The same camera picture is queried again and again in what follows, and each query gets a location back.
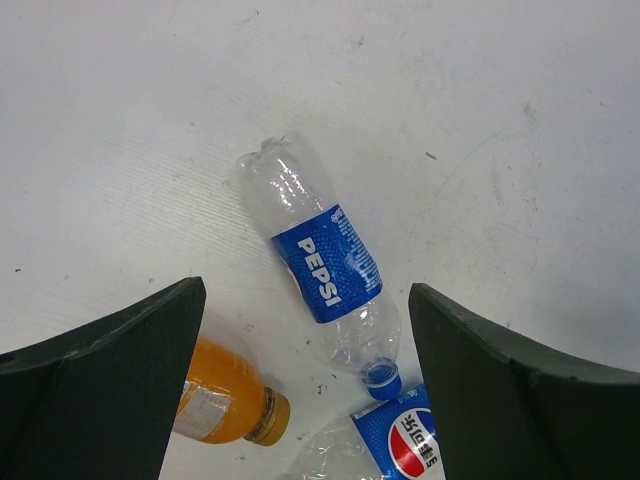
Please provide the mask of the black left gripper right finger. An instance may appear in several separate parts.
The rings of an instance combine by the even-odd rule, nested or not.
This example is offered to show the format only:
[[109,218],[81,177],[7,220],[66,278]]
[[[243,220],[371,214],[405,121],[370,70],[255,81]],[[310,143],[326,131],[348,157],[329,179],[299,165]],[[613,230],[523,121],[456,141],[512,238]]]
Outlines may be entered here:
[[639,375],[412,285],[413,338],[449,479],[636,479]]

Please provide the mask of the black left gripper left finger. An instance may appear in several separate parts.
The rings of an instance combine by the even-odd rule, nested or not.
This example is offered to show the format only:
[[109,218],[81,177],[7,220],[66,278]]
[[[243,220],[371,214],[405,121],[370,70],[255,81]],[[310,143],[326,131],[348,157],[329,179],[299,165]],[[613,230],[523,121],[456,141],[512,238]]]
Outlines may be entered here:
[[2,354],[2,478],[158,478],[205,300],[187,277]]

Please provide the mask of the small Pepsi bottle blue cap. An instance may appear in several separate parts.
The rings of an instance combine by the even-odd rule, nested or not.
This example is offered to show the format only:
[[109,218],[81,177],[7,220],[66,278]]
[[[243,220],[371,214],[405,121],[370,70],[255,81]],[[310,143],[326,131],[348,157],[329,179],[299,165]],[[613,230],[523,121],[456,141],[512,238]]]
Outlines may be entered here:
[[377,400],[398,395],[398,309],[317,153],[297,135],[272,137],[234,169],[242,208],[311,313],[321,358]]

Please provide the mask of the large Pepsi bottle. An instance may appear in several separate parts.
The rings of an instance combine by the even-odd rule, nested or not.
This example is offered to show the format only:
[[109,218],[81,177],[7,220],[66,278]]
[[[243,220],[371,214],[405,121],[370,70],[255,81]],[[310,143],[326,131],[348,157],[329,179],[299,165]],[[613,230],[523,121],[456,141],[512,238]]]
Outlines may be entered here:
[[304,446],[286,477],[443,479],[444,464],[425,385],[330,422]]

